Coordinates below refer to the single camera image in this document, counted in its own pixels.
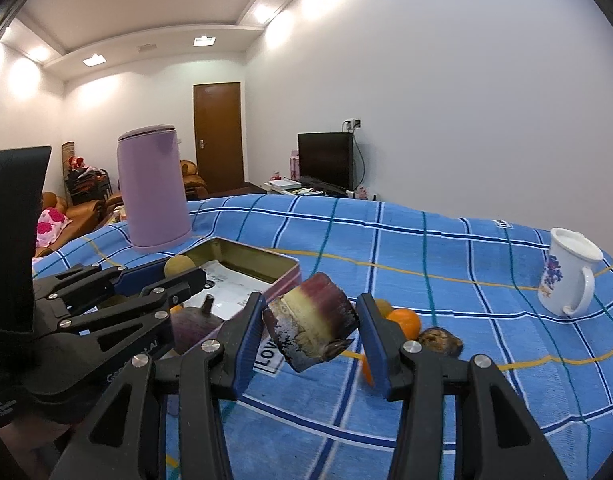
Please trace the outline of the small orange tangerine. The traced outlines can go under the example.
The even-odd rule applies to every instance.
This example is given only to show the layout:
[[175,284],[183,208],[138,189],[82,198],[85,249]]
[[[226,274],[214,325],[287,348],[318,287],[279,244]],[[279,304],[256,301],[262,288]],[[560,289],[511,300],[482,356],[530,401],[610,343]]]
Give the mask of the small orange tangerine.
[[393,309],[386,318],[397,323],[408,340],[417,339],[421,333],[421,318],[413,310]]

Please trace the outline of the large orange tangerine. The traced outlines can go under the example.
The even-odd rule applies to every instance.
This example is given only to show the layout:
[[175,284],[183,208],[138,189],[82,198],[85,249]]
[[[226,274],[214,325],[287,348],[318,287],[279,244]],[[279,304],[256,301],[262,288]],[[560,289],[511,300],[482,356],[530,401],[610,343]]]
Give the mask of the large orange tangerine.
[[361,355],[361,369],[366,384],[369,385],[369,387],[374,387],[375,382],[373,379],[371,368],[369,367],[369,361],[367,361],[367,358],[366,356],[364,356],[364,354]]

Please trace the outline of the purple sugarcane piece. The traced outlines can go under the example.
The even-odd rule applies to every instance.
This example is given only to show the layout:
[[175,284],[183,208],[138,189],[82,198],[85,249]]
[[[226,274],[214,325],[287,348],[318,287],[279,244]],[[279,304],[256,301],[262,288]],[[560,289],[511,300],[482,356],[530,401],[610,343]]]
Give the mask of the purple sugarcane piece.
[[275,346],[297,373],[343,353],[360,325],[345,292],[322,272],[271,301],[262,318]]

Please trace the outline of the brown round longan fruit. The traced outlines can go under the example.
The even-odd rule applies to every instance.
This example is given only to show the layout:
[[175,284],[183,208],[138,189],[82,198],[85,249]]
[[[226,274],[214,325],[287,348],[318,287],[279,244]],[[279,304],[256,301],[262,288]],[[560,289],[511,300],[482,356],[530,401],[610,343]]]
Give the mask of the brown round longan fruit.
[[392,305],[387,300],[376,298],[375,304],[383,318],[387,318],[387,316],[393,311]]

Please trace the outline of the brown leather sofa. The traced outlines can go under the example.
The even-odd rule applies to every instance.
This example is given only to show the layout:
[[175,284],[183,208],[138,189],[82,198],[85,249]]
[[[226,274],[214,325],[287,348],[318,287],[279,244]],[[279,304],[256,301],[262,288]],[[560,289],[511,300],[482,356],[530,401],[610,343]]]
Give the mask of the brown leather sofa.
[[43,194],[42,210],[48,207],[57,208],[71,220],[71,223],[62,231],[54,244],[47,248],[35,247],[35,257],[48,256],[72,240],[92,233],[108,220],[108,214],[113,211],[114,207],[120,206],[121,203],[122,200],[119,193],[113,195],[106,194],[102,200],[96,198],[96,200],[89,200],[78,205],[69,205],[65,198],[53,192],[45,192]]

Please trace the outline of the pink flower cushion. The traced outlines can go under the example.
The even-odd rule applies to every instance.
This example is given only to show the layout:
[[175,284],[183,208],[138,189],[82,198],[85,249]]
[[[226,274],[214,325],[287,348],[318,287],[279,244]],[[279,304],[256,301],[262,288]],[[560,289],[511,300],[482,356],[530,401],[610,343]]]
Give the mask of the pink flower cushion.
[[54,244],[71,220],[57,208],[48,207],[42,210],[37,221],[36,248],[47,248]]

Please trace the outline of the printed paper leaflet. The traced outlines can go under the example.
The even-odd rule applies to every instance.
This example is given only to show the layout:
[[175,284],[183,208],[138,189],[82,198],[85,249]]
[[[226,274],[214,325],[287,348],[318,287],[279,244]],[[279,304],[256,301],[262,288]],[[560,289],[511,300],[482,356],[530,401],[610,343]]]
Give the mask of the printed paper leaflet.
[[270,286],[270,283],[229,269],[216,260],[203,263],[201,267],[206,272],[206,285],[201,292],[185,300],[184,306],[201,308],[206,297],[211,295],[214,298],[211,312],[223,321],[244,309],[252,292],[265,292]]

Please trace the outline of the purple electric kettle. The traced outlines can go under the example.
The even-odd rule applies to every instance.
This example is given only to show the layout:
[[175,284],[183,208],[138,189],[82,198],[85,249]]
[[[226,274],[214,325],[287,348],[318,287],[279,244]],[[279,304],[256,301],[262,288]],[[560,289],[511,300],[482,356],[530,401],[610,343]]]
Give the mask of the purple electric kettle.
[[175,128],[154,125],[122,134],[116,158],[133,247],[159,252],[188,240],[192,226]]

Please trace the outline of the pink metal tin box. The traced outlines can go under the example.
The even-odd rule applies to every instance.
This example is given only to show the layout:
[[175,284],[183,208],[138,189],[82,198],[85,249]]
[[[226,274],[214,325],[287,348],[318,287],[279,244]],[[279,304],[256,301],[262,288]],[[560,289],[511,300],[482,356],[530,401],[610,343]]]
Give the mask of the pink metal tin box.
[[192,258],[200,268],[203,263],[216,260],[229,269],[270,283],[268,289],[261,292],[267,301],[284,295],[302,282],[297,259],[222,237],[210,238],[189,249],[185,255]]

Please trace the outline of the white printed mug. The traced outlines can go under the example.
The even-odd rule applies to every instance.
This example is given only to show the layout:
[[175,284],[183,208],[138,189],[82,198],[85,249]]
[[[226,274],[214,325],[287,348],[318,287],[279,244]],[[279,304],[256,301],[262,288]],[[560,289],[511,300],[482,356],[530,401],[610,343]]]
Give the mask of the white printed mug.
[[595,268],[602,251],[582,233],[553,228],[549,253],[538,288],[541,305],[561,318],[579,318],[595,293]]

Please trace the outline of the white set-top box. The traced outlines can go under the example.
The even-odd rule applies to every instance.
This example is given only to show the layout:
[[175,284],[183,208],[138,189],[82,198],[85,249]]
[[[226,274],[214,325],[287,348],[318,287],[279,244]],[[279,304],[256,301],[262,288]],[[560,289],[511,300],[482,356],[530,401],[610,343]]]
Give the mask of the white set-top box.
[[274,188],[274,190],[287,192],[299,190],[299,188],[302,188],[302,184],[300,182],[286,178],[270,180],[267,182],[267,184],[270,185],[271,188]]

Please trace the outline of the brown wooden door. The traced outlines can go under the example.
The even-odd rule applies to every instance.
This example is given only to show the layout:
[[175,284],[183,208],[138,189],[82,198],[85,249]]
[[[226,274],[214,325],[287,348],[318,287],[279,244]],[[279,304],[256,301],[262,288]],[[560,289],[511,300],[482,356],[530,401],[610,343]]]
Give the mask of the brown wooden door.
[[244,186],[239,82],[195,84],[196,164],[210,193]]

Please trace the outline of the pink box beside television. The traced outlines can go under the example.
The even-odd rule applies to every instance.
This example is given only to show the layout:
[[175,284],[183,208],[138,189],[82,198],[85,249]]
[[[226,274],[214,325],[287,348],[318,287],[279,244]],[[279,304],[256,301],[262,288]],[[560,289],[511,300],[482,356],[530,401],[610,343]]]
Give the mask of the pink box beside television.
[[300,179],[300,167],[299,167],[299,151],[292,150],[289,159],[290,166],[290,179],[298,181]]

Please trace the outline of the black television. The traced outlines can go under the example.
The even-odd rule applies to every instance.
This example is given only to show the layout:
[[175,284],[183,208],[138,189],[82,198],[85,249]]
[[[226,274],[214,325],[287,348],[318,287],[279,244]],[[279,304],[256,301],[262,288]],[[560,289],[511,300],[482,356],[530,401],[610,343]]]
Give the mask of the black television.
[[301,183],[352,190],[354,155],[349,132],[300,132],[298,158]]

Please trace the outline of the wall power socket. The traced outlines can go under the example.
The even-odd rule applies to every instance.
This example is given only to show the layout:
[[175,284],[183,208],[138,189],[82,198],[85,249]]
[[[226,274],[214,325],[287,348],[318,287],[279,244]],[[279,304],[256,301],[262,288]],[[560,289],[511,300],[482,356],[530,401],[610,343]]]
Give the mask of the wall power socket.
[[343,130],[354,131],[355,129],[360,128],[362,122],[359,118],[347,119],[343,122]]

